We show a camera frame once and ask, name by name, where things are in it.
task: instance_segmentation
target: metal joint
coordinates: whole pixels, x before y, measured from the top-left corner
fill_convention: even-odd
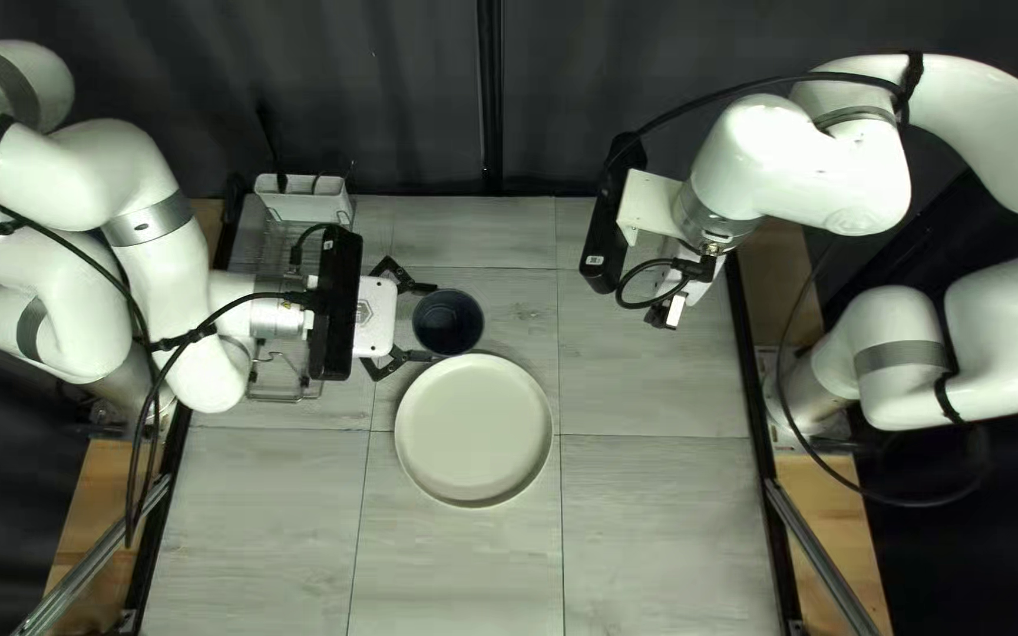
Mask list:
[[[884,121],[890,125],[898,127],[898,120],[894,117],[894,113],[886,110],[885,108],[879,107],[846,107],[837,108],[834,111],[826,112],[815,119],[811,120],[815,124],[815,128],[818,130],[827,130],[831,126],[837,123],[843,123],[844,121],[855,121],[859,119],[875,119],[878,121]]]
[[[18,66],[0,54],[0,89],[10,105],[10,114],[19,123],[37,128],[42,119],[41,103],[35,88]]]
[[[928,364],[949,368],[945,345],[932,340],[896,340],[869,346],[855,354],[855,374],[860,379],[880,368],[899,364]]]
[[[166,237],[191,219],[191,205],[182,192],[175,190],[166,199],[149,208],[117,216],[101,227],[108,244],[126,248]]]

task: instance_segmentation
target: dark backdrop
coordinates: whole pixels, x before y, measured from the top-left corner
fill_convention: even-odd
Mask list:
[[[503,33],[508,192],[590,193],[615,132],[687,97],[846,55],[922,49],[1018,76],[1018,1],[1007,0],[510,0]],[[188,195],[220,193],[227,172],[252,179],[269,170],[260,100],[276,115],[291,170],[324,169],[337,152],[355,162],[353,192],[480,189],[467,0],[0,0],[5,37],[61,54],[77,78],[69,121],[143,126]],[[686,174],[715,114],[649,137],[651,170]],[[919,210],[963,167],[923,132],[907,131],[905,142]],[[887,238],[846,243],[821,282],[823,296]],[[0,368],[0,395],[48,391],[2,355]],[[20,465],[52,470],[60,476],[36,481],[65,487],[76,469],[64,461],[62,438],[48,435],[57,417],[33,417],[34,408],[0,399],[0,474]],[[0,590],[16,600],[0,622],[40,597],[36,558],[52,557],[57,540],[53,522],[27,525],[33,542],[22,546],[4,541],[2,528],[64,513],[1,498],[27,499],[31,486],[0,483],[2,511],[16,515],[0,517],[0,563],[29,564],[0,568]]]

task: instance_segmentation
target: white plate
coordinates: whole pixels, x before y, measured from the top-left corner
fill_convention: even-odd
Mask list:
[[[523,368],[496,355],[449,357],[418,375],[395,417],[395,450],[428,495],[469,508],[522,492],[545,466],[552,413]]]

